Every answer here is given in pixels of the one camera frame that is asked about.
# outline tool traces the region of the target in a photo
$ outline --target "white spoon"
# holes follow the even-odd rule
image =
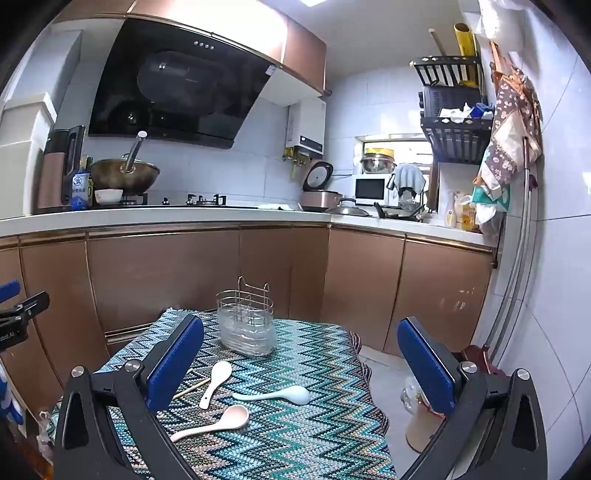
[[[262,395],[241,395],[240,393],[233,393],[232,397],[235,400],[253,401],[253,400],[268,400],[269,398],[284,398],[296,405],[306,405],[310,402],[310,392],[304,387],[294,385],[293,387],[284,388],[277,392],[265,393]]]
[[[198,427],[196,429],[182,430],[170,436],[171,442],[178,442],[180,439],[200,433],[219,432],[221,430],[238,430],[241,429],[248,421],[249,413],[243,405],[232,405],[228,407],[222,418],[217,423]]]
[[[232,375],[232,366],[230,363],[222,361],[216,363],[212,368],[211,382],[201,397],[199,402],[199,408],[207,410],[209,408],[209,402],[212,399],[213,392],[216,388],[222,385]]]

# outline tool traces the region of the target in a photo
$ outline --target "screw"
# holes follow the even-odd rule
[[[530,379],[530,373],[524,368],[520,368],[517,371],[517,376],[522,380],[529,380]]]
[[[467,374],[475,374],[478,372],[478,367],[473,362],[462,362],[462,370]]]
[[[81,367],[80,365],[78,365],[78,367],[74,367],[72,369],[72,376],[74,378],[81,376],[83,373],[84,373],[84,367]]]
[[[141,365],[141,362],[139,360],[130,360],[129,362],[127,362],[125,364],[125,369],[128,372],[135,372],[139,366]]]

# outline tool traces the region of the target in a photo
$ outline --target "white microwave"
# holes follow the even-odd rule
[[[381,206],[398,206],[397,192],[387,188],[391,177],[391,173],[355,175],[355,204],[373,206],[378,202]]]

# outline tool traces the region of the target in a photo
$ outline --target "zigzag tablecloth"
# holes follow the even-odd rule
[[[232,392],[267,393],[303,385],[311,402],[295,406],[284,400],[245,403],[251,416],[241,430],[190,437],[177,449],[198,476],[208,480],[383,480],[396,473],[383,435],[388,420],[369,393],[371,371],[357,359],[359,338],[328,323],[275,320],[278,348],[265,358],[247,358],[224,348],[215,313],[167,310],[145,333],[119,351],[100,371],[119,369],[127,360],[143,358],[186,314],[202,319],[203,346],[180,390],[210,375],[213,364],[227,360],[232,376],[214,394],[208,410],[199,400],[205,386],[171,402],[158,419],[169,434],[218,421]],[[52,437],[60,405],[48,431]],[[118,408],[111,408],[119,438],[140,475],[150,473],[138,453]]]

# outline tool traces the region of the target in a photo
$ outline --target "ceiling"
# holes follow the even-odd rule
[[[300,0],[262,1],[326,43],[328,82],[438,54],[431,27],[447,54],[458,53],[453,33],[453,24],[462,21],[458,0],[326,0],[313,7]]]

